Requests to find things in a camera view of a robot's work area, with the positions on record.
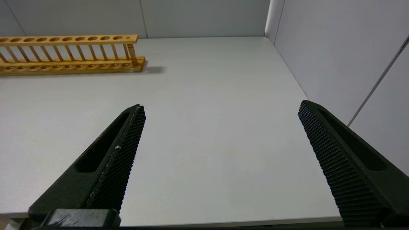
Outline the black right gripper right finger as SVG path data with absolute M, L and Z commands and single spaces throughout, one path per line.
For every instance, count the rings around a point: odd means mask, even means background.
M 323 106 L 304 100 L 298 117 L 344 226 L 407 228 L 408 176 Z

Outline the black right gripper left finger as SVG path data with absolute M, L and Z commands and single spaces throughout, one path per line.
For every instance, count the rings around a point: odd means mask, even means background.
M 56 209 L 120 211 L 145 121 L 140 104 L 121 112 L 29 207 L 29 218 L 41 223 Z

